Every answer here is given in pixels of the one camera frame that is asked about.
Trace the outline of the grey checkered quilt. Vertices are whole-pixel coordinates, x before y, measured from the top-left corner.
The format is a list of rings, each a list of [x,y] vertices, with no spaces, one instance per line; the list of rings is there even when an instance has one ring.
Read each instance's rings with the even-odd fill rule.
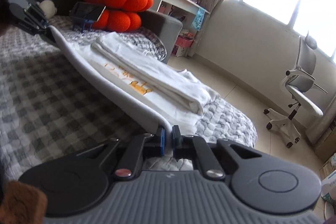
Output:
[[[149,124],[103,96],[39,37],[18,28],[1,37],[1,163],[10,180],[110,138],[130,141]]]

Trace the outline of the pink storage box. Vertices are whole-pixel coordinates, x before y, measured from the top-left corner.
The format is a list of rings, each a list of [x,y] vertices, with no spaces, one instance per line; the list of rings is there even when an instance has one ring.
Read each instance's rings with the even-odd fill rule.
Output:
[[[176,57],[186,56],[187,51],[193,45],[193,42],[194,35],[192,33],[179,34],[173,47],[172,54]]]

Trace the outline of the brown fuzzy sleeve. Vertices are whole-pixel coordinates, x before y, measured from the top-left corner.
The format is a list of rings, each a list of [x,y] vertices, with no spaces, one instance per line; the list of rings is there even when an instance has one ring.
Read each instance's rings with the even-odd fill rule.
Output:
[[[38,188],[9,181],[1,200],[1,223],[43,223],[47,204],[47,196]]]

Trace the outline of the white t-shirt orange print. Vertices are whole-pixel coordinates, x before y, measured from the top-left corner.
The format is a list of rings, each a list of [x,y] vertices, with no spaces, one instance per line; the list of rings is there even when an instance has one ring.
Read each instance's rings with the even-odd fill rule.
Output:
[[[219,93],[187,70],[176,71],[125,42],[115,32],[76,51],[109,82],[161,114],[169,123],[194,127]]]

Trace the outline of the orange pumpkin plush cushion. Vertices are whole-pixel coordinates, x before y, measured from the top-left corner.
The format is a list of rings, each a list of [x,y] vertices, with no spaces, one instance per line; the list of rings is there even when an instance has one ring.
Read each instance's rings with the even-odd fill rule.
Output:
[[[84,0],[95,5],[105,6],[97,22],[96,30],[132,32],[142,25],[140,13],[150,9],[154,0]]]

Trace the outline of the white office chair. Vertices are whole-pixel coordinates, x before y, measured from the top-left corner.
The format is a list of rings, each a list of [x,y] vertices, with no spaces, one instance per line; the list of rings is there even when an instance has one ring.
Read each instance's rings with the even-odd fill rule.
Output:
[[[286,71],[286,77],[280,83],[281,90],[285,93],[290,93],[297,107],[293,109],[288,116],[282,115],[272,108],[264,110],[265,115],[272,117],[266,125],[266,129],[271,130],[274,126],[285,128],[282,134],[288,138],[286,143],[287,148],[291,148],[294,144],[298,143],[301,138],[301,134],[293,123],[293,118],[300,107],[303,107],[317,118],[323,116],[322,110],[305,95],[310,89],[317,89],[327,94],[324,88],[315,83],[316,79],[313,77],[316,65],[316,49],[317,42],[310,35],[300,36],[295,65],[293,69]]]

